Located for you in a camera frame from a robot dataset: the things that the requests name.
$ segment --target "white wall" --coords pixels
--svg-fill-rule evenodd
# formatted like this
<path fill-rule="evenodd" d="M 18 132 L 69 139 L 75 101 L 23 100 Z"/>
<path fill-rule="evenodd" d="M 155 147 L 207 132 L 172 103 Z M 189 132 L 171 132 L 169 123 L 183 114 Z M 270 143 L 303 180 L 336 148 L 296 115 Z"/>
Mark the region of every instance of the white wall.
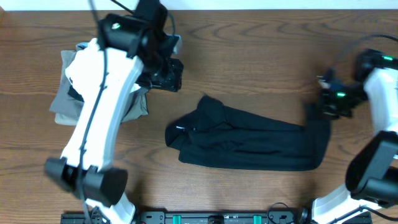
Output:
<path fill-rule="evenodd" d="M 398 9 L 398 0 L 160 0 L 181 9 Z M 138 0 L 120 0 L 134 9 Z M 97 9 L 120 9 L 110 0 L 95 0 Z M 0 0 L 6 11 L 87 10 L 87 0 Z"/>

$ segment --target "folded black clothing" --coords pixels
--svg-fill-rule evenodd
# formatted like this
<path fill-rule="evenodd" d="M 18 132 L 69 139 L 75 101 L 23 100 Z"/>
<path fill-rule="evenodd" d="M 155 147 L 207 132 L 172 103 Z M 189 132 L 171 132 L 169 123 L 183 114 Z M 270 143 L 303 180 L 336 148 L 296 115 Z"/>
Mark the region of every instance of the folded black clothing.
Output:
<path fill-rule="evenodd" d="M 264 118 L 204 96 L 195 111 L 167 126 L 168 147 L 181 162 L 252 170 L 312 170 L 322 162 L 330 138 L 329 120 L 307 106 L 305 126 Z"/>

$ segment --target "wooden table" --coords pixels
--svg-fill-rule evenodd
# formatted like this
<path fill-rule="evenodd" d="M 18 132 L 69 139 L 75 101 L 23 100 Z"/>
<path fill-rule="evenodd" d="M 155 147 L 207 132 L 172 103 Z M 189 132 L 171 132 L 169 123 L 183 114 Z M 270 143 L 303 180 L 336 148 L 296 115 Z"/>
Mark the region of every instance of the wooden table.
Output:
<path fill-rule="evenodd" d="M 203 94 L 225 105 L 303 124 L 302 103 L 317 98 L 317 75 L 352 40 L 375 32 L 398 35 L 397 11 L 175 11 L 185 65 L 178 93 L 151 90 L 149 116 L 119 130 L 115 166 L 129 171 L 126 192 L 140 207 L 185 210 L 267 210 L 299 207 L 345 180 L 352 158 L 373 134 L 368 104 L 355 119 L 333 122 L 322 165 L 308 172 L 229 170 L 183 164 L 166 147 L 168 123 L 195 109 Z M 89 41 L 89 12 L 6 12 L 0 25 L 0 223 L 58 223 L 80 201 L 44 175 L 73 127 L 49 111 L 61 72 L 61 50 Z M 398 56 L 390 40 L 361 46 Z M 350 81 L 350 54 L 338 67 Z M 396 214 L 398 209 L 383 211 Z M 375 223 L 388 223 L 374 218 Z"/>

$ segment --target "gray cloth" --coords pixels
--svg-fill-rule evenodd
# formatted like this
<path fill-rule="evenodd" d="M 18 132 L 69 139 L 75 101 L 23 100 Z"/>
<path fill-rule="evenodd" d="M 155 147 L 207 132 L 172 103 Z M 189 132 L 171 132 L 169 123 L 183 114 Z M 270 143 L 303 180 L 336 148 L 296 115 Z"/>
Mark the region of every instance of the gray cloth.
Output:
<path fill-rule="evenodd" d="M 76 46 L 77 51 L 83 50 L 87 47 L 87 43 L 81 43 Z M 62 125 L 76 125 L 79 120 L 81 110 L 84 102 L 78 101 L 68 94 L 70 82 L 65 75 L 65 70 L 75 59 L 76 51 L 63 50 L 61 51 L 62 57 L 62 73 L 60 86 L 57 95 L 53 100 L 50 111 L 55 113 L 55 122 Z M 125 117 L 122 122 L 130 121 L 139 118 L 141 115 L 147 115 L 147 100 L 146 93 L 148 90 L 141 88 L 130 94 L 129 100 L 125 110 Z"/>

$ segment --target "clothing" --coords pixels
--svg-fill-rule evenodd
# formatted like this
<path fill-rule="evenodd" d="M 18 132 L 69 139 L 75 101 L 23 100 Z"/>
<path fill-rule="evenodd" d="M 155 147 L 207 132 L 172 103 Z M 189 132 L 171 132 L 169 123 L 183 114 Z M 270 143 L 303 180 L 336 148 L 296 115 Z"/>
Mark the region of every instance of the clothing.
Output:
<path fill-rule="evenodd" d="M 331 124 L 315 119 L 299 126 L 224 106 L 204 96 L 195 111 L 170 124 L 166 145 L 181 162 L 207 167 L 253 170 L 312 170 L 325 155 Z"/>
<path fill-rule="evenodd" d="M 80 43 L 76 46 L 76 50 L 83 50 L 85 47 L 87 47 L 87 43 Z M 57 124 L 70 126 L 76 125 L 84 105 L 84 102 L 78 99 L 78 95 L 68 94 L 73 93 L 73 91 L 71 91 L 71 84 L 65 75 L 65 69 L 73 62 L 75 55 L 76 51 L 74 50 L 61 51 L 62 73 L 60 86 L 58 88 L 57 95 L 50 106 L 50 111 L 56 113 L 55 122 Z M 126 108 L 126 115 L 121 122 L 137 119 L 141 115 L 148 114 L 145 95 L 147 91 L 148 90 L 145 88 L 140 88 L 130 94 L 127 105 L 131 106 Z"/>

